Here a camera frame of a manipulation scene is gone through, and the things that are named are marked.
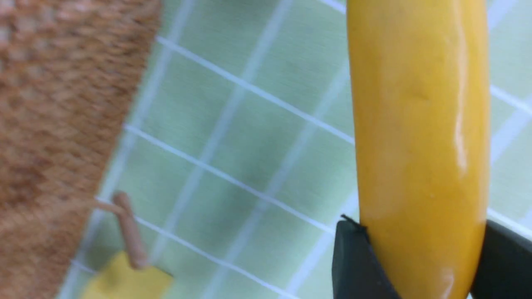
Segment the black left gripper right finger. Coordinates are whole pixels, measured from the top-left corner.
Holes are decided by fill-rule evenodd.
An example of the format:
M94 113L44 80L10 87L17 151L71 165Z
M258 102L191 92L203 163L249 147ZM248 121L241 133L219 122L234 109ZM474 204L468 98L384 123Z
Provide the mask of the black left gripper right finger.
M474 299L530 299L531 240L488 220L471 295Z

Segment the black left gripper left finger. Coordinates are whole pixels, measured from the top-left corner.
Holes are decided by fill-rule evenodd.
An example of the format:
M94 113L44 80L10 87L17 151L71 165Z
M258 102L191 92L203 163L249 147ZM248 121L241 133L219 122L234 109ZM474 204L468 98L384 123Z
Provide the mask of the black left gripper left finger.
M370 243L367 227L342 215L335 233L331 281L335 299L399 299Z

